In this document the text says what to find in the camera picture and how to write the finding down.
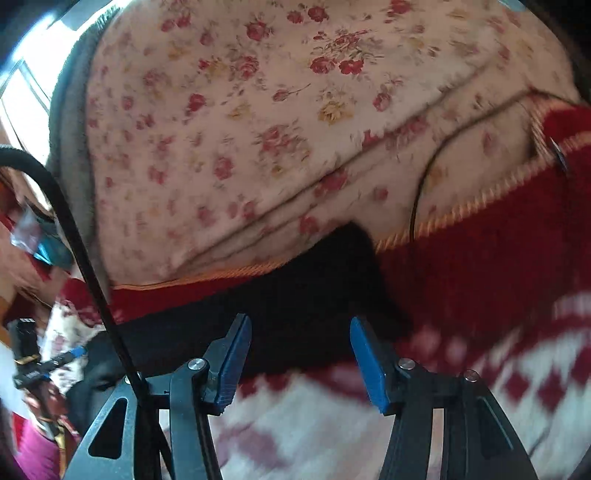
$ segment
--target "window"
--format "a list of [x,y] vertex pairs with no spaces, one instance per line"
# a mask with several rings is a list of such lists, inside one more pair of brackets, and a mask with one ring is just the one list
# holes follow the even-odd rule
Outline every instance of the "window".
[[[57,21],[25,38],[19,47],[22,57],[18,69],[0,97],[0,121],[13,146],[28,151],[45,164],[49,155],[49,106],[63,64],[74,43],[98,16],[114,6],[123,8],[130,1],[112,1],[77,30]],[[39,187],[28,180],[38,200],[46,206]]]

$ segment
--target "yellow trim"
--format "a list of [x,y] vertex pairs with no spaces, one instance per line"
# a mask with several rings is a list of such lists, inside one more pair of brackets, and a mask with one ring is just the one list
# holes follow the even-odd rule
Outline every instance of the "yellow trim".
[[[532,133],[537,147],[539,157],[530,161],[529,163],[519,166],[508,177],[497,182],[494,186],[483,190],[479,195],[472,200],[457,205],[451,212],[427,219],[417,226],[415,238],[429,236],[438,230],[454,225],[475,213],[480,212],[492,202],[500,200],[516,188],[524,185],[540,173],[546,171],[549,167],[554,165],[554,154],[548,149],[545,144],[543,134],[543,122],[546,117],[559,110],[572,108],[569,104],[559,100],[548,100],[547,102],[539,102],[534,107],[534,114],[532,119]],[[583,147],[591,145],[591,132],[581,132],[568,138],[560,143],[560,148],[565,154],[579,150]],[[408,229],[394,233],[387,238],[374,242],[376,253],[381,253],[387,250],[400,247],[408,243]],[[187,285],[191,283],[199,283],[203,281],[219,280],[223,278],[239,278],[239,277],[255,277],[269,273],[276,268],[285,265],[289,259],[276,260],[273,262],[266,262],[258,265],[249,265],[242,268],[234,268],[229,270],[218,270],[209,273],[199,274],[190,278],[181,278],[179,280],[165,281],[151,285],[118,285],[115,290],[154,290],[156,288],[174,287],[179,285]]]
[[41,358],[41,356],[39,354],[35,354],[35,355],[31,355],[31,356],[26,356],[24,358],[20,358],[19,360],[15,360],[15,363],[17,363],[18,365],[26,365],[31,362],[36,362],[40,358]]

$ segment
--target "black pedal frame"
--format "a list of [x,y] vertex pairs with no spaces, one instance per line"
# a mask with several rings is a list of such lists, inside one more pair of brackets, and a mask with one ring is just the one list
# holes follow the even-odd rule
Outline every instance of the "black pedal frame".
[[[171,374],[147,379],[151,399],[147,416],[157,421],[160,410],[170,412],[170,443],[179,478],[222,479],[207,420],[209,408],[202,402],[208,369],[205,360],[198,371],[186,362]],[[121,438],[112,438],[115,445],[104,444],[101,430],[105,426],[122,433]],[[82,439],[64,480],[114,478],[114,472],[118,480],[161,480],[159,452],[149,435],[136,396],[123,380]]]

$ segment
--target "pink floral fabric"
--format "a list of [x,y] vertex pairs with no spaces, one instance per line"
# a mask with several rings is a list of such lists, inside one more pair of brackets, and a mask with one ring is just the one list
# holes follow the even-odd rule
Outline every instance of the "pink floral fabric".
[[[384,238],[440,141],[532,86],[577,96],[551,32],[494,0],[136,0],[87,87],[106,269],[147,284],[242,267],[349,220]],[[419,220],[528,160],[527,108],[446,150]]]
[[[129,320],[121,309],[111,307],[111,312],[117,324]],[[77,346],[86,345],[104,330],[86,284],[78,278],[68,278],[51,309],[41,347],[41,360],[45,362]],[[87,359],[83,356],[50,373],[51,380],[62,394],[65,395],[72,385],[84,378],[86,363]]]

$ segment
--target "plastic bag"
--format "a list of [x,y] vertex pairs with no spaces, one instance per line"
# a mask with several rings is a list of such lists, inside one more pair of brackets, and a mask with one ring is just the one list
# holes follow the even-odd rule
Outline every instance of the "plastic bag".
[[26,205],[10,235],[11,244],[49,265],[69,270],[74,259],[61,241],[55,222]]

